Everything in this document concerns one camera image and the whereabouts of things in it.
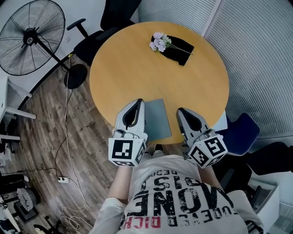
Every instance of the white t-shirt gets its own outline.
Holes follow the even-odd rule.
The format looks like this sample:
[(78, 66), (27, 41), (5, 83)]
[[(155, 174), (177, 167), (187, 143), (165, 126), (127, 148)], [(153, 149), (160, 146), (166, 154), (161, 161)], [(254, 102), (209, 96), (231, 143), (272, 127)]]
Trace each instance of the white t-shirt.
[(129, 203), (105, 200), (91, 234), (247, 234), (262, 224), (243, 191), (202, 183), (197, 166), (168, 155), (134, 168)]

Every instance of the fan stand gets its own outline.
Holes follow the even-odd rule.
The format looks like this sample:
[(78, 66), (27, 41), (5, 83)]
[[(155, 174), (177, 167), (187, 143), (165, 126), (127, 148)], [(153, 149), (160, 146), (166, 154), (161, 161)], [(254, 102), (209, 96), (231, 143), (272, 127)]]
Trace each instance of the fan stand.
[(60, 66), (62, 66), (67, 73), (64, 76), (64, 85), (68, 89), (76, 89), (79, 87), (87, 77), (87, 68), (85, 65), (76, 64), (68, 68), (61, 60), (38, 38), (35, 28), (29, 28), (24, 32), (23, 43), (29, 46), (39, 44), (49, 55), (51, 55)]

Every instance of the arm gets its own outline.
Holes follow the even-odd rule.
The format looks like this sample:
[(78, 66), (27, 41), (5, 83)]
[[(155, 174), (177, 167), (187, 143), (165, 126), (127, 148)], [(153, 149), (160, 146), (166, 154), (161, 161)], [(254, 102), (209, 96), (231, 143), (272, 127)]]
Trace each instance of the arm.
[(90, 234), (115, 234), (120, 229), (122, 213), (128, 202), (132, 167), (120, 166), (98, 219)]
[(200, 173), (202, 182), (223, 190), (211, 166), (204, 169), (198, 167), (198, 172)]
[(246, 194), (242, 190), (227, 193), (227, 196), (234, 204), (234, 209), (245, 221), (250, 234), (260, 234), (263, 232), (263, 223), (257, 214), (253, 211)]
[(132, 167), (120, 166), (110, 187), (108, 197), (115, 197), (123, 204), (128, 203)]

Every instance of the wooden floor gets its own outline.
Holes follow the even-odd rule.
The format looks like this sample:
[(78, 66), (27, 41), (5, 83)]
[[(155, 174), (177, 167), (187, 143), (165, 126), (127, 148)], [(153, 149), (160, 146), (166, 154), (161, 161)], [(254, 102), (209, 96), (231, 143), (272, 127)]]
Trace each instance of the wooden floor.
[[(71, 63), (81, 63), (71, 58)], [(22, 110), (37, 115), (37, 119), (18, 118), (18, 133), (21, 137), (16, 144), (12, 164), (5, 167), (6, 172), (55, 167), (56, 151), (65, 139), (65, 99), (66, 87), (63, 84), (64, 72), (58, 68), (33, 93)], [(82, 191), (89, 206), (98, 213), (103, 204), (116, 167), (108, 161), (108, 137), (112, 127), (104, 120), (95, 107), (89, 88), (89, 78), (73, 90), (68, 102), (68, 140), (74, 168)], [(178, 152), (177, 146), (169, 146), (170, 153)], [(66, 141), (57, 155), (57, 165), (64, 176), (76, 181), (72, 172)], [(37, 206), (39, 216), (27, 224), (20, 222), (24, 234), (35, 233), (34, 224), (48, 228), (44, 217), (49, 215), (53, 223), (62, 216), (62, 207), (83, 209), (83, 199), (73, 183), (59, 183), (55, 170), (25, 173), (30, 178), (30, 186), (40, 194), (42, 202)], [(84, 218), (94, 225), (93, 213), (67, 211), (67, 214)], [(88, 233), (91, 227), (82, 223), (81, 232)]]

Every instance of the chair armrest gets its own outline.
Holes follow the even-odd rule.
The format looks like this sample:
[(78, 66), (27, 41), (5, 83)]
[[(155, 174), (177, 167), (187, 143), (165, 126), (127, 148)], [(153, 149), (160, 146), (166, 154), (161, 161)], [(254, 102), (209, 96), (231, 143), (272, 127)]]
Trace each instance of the chair armrest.
[(118, 27), (112, 27), (112, 28), (102, 32), (100, 35), (98, 35), (95, 38), (95, 41), (104, 41), (105, 39), (107, 40), (110, 36), (112, 36), (113, 34), (115, 34), (118, 31), (119, 31)]
[(73, 24), (70, 24), (66, 29), (69, 31), (71, 30), (72, 28), (76, 27), (77, 25), (81, 24), (82, 22), (86, 21), (86, 19), (80, 19), (76, 22), (74, 22)]
[(132, 22), (131, 20), (129, 20), (123, 28), (126, 28), (126, 27), (131, 26), (131, 25), (134, 25), (134, 24), (135, 24), (134, 22)]

